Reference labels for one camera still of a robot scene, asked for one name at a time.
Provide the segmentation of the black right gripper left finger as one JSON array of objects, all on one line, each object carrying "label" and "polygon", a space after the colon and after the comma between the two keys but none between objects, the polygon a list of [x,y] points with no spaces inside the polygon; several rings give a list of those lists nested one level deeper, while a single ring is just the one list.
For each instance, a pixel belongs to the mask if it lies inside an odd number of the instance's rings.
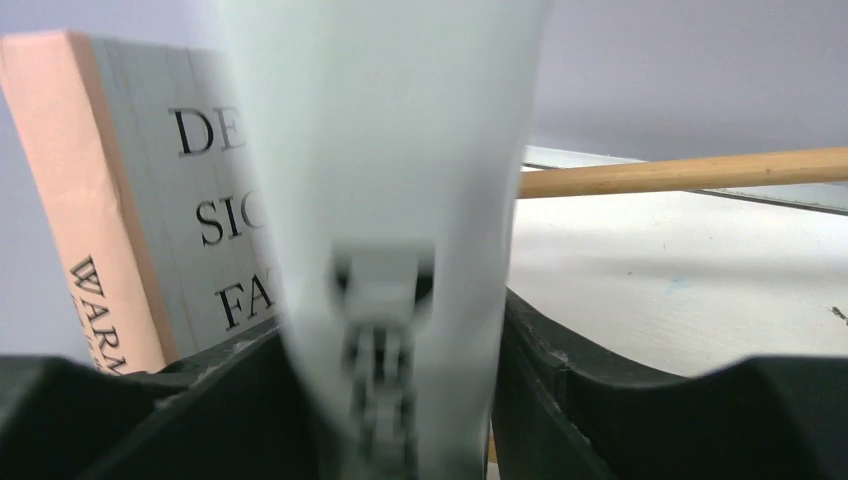
[{"label": "black right gripper left finger", "polygon": [[268,320],[155,373],[1,359],[5,479],[314,479],[302,390]]}]

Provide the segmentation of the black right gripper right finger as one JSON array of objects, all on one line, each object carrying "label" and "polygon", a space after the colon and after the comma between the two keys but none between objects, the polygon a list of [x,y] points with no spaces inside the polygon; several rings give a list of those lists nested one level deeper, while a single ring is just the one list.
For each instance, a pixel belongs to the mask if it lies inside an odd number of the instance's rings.
[{"label": "black right gripper right finger", "polygon": [[505,479],[843,479],[847,361],[758,356],[686,378],[509,293],[492,425]]}]

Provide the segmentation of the pink Warm Chord book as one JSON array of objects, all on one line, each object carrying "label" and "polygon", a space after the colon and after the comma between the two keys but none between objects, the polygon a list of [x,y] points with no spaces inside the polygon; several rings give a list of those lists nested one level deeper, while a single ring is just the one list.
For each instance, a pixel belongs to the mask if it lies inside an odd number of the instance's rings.
[{"label": "pink Warm Chord book", "polygon": [[1,86],[99,371],[156,372],[277,315],[221,53],[10,34]]}]

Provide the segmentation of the brown Decorate Furniture book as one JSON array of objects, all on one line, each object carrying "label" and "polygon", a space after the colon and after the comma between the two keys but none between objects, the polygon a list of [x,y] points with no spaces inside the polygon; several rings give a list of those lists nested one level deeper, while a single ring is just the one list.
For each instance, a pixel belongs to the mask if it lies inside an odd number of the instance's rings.
[{"label": "brown Decorate Furniture book", "polygon": [[482,479],[548,1],[220,1],[326,479]]}]

